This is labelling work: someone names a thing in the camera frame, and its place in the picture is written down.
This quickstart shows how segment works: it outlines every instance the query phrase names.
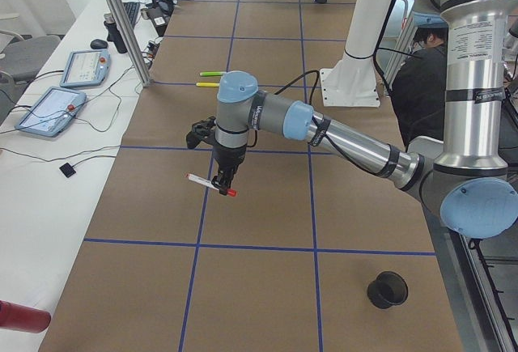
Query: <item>chair seat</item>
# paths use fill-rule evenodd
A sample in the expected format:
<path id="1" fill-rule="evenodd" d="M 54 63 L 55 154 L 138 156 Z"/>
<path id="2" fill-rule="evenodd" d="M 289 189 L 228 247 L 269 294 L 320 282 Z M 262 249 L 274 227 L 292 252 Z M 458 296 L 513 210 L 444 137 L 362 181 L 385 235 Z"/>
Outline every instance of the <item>chair seat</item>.
<path id="1" fill-rule="evenodd" d="M 8 45 L 2 51 L 6 56 L 0 59 L 0 70 L 9 73 L 16 82 L 29 81 L 37 76 L 59 42 L 59 36 L 48 35 Z"/>

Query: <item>blue joint cap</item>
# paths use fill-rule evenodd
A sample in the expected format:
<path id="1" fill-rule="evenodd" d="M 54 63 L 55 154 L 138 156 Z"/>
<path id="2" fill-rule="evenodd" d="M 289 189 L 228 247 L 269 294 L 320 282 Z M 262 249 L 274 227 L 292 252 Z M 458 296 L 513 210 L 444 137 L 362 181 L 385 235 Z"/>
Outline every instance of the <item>blue joint cap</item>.
<path id="1" fill-rule="evenodd" d="M 497 236 L 516 221 L 518 194 L 505 180 L 469 180 L 446 196 L 440 217 L 462 235 L 474 239 Z"/>
<path id="2" fill-rule="evenodd" d="M 284 138 L 304 140 L 313 118 L 313 107 L 302 101 L 295 101 L 287 110 L 282 124 Z"/>
<path id="3" fill-rule="evenodd" d="M 256 78 L 244 71 L 230 71 L 219 81 L 218 101 L 221 103 L 240 103 L 256 93 Z"/>
<path id="4" fill-rule="evenodd" d="M 414 11 L 414 25 L 419 28 L 448 28 L 448 23 L 438 15 Z"/>

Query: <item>black shirt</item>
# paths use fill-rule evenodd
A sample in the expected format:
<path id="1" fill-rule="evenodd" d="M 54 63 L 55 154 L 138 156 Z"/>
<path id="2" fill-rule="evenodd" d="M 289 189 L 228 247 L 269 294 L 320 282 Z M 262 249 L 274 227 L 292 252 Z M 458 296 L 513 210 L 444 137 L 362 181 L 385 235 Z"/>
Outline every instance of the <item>black shirt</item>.
<path id="1" fill-rule="evenodd" d="M 392 84 L 391 99 L 405 146 L 419 135 L 443 140 L 446 47 L 422 49 L 409 57 Z"/>

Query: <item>tablet device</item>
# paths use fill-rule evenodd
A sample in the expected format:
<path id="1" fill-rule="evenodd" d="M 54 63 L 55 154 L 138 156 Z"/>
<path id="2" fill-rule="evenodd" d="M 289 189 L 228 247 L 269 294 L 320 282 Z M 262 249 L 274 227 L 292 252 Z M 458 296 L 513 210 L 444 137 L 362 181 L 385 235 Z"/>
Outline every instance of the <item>tablet device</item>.
<path id="1" fill-rule="evenodd" d="M 53 138 L 70 125 L 86 101 L 87 95 L 82 91 L 50 87 L 23 115 L 15 128 Z"/>
<path id="2" fill-rule="evenodd" d="M 96 87 L 100 85 L 110 66 L 107 49 L 74 51 L 70 53 L 63 72 L 61 87 Z"/>

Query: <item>marker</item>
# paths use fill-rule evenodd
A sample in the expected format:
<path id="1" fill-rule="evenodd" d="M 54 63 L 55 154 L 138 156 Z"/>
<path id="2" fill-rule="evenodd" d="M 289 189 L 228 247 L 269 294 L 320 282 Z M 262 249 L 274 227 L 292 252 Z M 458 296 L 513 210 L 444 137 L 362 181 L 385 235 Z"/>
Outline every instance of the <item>marker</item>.
<path id="1" fill-rule="evenodd" d="M 197 87 L 219 87 L 219 83 L 196 83 Z"/>
<path id="2" fill-rule="evenodd" d="M 218 190 L 209 180 L 206 180 L 205 178 L 201 178 L 200 176 L 195 176 L 194 174 L 186 174 L 185 177 L 188 180 L 191 180 L 192 182 L 196 182 L 197 184 L 202 184 L 203 186 L 206 186 L 207 188 L 211 188 L 214 190 Z M 234 189 L 227 190 L 227 195 L 230 197 L 235 197 L 237 195 L 237 192 Z"/>
<path id="3" fill-rule="evenodd" d="M 225 71 L 202 71 L 200 77 L 221 77 L 225 73 Z"/>

